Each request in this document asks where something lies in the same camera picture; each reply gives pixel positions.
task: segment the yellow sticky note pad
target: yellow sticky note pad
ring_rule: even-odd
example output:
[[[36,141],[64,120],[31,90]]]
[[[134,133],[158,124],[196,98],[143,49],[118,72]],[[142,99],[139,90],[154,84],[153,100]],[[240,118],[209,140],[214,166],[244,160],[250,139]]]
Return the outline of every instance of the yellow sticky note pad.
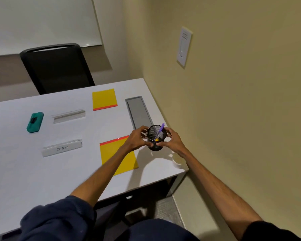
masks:
[[[100,154],[101,154],[101,162],[103,165],[105,164],[106,161],[109,160],[109,158],[111,158],[116,153],[116,151],[119,149],[119,147],[125,143],[127,138],[128,138],[128,135],[99,144]],[[130,170],[133,170],[136,168],[138,168],[138,163],[136,161],[135,154],[132,151],[132,152],[128,153],[127,156],[124,158],[124,160],[119,165],[119,167],[114,175],[121,174],[121,173],[130,171]]]
[[[117,100],[114,89],[92,93],[92,108],[94,111],[116,106]]]

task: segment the dark pants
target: dark pants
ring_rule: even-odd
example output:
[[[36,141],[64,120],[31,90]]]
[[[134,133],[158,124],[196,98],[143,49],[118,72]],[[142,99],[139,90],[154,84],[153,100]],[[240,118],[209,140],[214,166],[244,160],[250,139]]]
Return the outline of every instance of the dark pants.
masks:
[[[162,219],[150,219],[131,226],[116,241],[199,241],[184,228]]]

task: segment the pen holder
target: pen holder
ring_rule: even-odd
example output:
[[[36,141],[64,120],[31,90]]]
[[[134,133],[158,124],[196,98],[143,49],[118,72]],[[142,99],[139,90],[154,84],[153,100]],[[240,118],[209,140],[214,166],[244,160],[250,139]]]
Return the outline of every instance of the pen holder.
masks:
[[[167,132],[163,128],[162,131],[160,131],[160,133],[157,136],[158,141],[155,141],[155,137],[160,129],[161,129],[160,125],[152,125],[149,127],[149,129],[146,132],[147,141],[153,143],[153,147],[148,147],[148,148],[153,151],[159,151],[163,148],[163,146],[157,146],[156,143],[164,141],[167,136]]]

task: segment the chair backrest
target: chair backrest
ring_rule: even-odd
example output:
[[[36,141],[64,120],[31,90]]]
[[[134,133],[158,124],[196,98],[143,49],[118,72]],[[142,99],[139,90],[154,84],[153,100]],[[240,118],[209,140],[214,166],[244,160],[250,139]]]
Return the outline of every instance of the chair backrest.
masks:
[[[41,95],[95,85],[78,44],[27,49],[20,57]]]

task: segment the left hand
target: left hand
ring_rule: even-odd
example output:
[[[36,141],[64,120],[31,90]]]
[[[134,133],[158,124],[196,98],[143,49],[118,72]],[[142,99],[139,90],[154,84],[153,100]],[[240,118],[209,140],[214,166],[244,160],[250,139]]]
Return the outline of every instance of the left hand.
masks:
[[[146,131],[149,127],[141,126],[138,129],[132,131],[129,135],[128,139],[125,141],[123,147],[129,152],[133,150],[137,150],[142,146],[152,147],[153,144],[151,142],[144,141],[143,138],[146,138]]]

